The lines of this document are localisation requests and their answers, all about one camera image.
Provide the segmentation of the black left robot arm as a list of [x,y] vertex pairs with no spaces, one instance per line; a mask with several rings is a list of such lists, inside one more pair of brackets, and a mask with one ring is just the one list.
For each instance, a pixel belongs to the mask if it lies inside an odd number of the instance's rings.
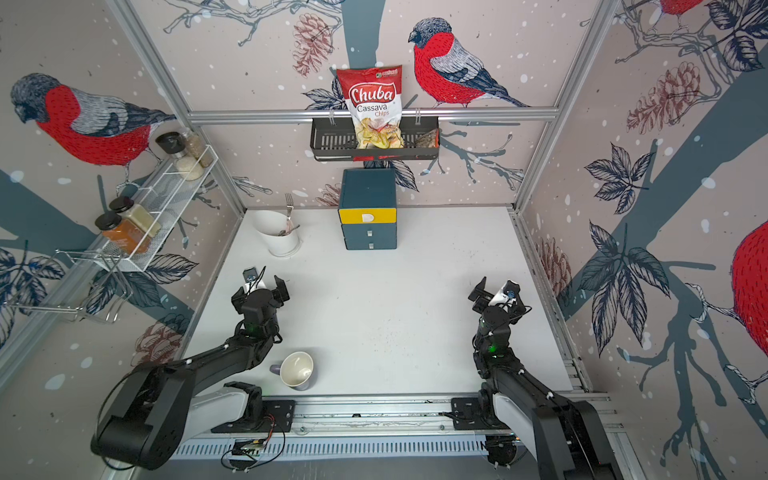
[[276,427],[260,387],[234,382],[281,343],[277,311],[289,301],[286,282],[241,286],[232,303],[241,320],[221,345],[169,363],[144,362],[110,392],[97,414],[90,449],[106,465],[155,470],[179,445],[219,426]]

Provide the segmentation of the teal drawer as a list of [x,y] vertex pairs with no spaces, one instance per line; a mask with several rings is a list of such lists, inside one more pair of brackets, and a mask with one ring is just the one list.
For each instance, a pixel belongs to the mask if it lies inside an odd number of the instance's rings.
[[343,224],[342,230],[346,238],[353,240],[370,238],[384,241],[397,238],[396,223]]
[[394,250],[397,240],[374,237],[346,237],[345,246],[348,250]]

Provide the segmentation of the teal bottom drawer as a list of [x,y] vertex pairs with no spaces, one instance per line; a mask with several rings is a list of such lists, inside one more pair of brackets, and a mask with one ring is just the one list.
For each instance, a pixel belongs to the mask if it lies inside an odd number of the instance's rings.
[[397,240],[374,237],[346,237],[345,246],[348,250],[394,250]]

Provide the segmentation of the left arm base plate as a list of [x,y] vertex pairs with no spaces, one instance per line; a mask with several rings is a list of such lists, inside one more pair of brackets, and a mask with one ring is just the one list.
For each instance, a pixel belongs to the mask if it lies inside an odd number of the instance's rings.
[[291,430],[295,400],[266,399],[261,387],[239,381],[225,383],[225,389],[229,389],[230,393],[244,393],[247,396],[245,407],[238,418],[212,428],[212,433],[268,433],[273,428],[284,432]]

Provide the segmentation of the yellow top drawer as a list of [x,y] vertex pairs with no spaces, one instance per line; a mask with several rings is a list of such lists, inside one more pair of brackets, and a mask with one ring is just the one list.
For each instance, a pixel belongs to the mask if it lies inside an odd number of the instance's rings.
[[343,208],[338,211],[342,224],[396,223],[396,208]]

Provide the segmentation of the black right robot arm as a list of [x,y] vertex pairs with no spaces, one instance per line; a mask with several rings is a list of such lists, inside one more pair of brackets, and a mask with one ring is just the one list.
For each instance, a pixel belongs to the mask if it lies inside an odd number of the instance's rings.
[[508,280],[491,293],[481,280],[470,292],[479,314],[473,361],[484,384],[481,412],[506,425],[536,460],[542,479],[620,479],[622,472],[596,409],[556,393],[524,366],[510,344],[511,328],[530,309]]

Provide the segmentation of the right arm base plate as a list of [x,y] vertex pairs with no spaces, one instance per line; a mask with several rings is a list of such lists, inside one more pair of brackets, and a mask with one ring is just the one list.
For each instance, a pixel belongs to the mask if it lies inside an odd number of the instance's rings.
[[453,397],[447,417],[458,431],[510,431],[477,397]]

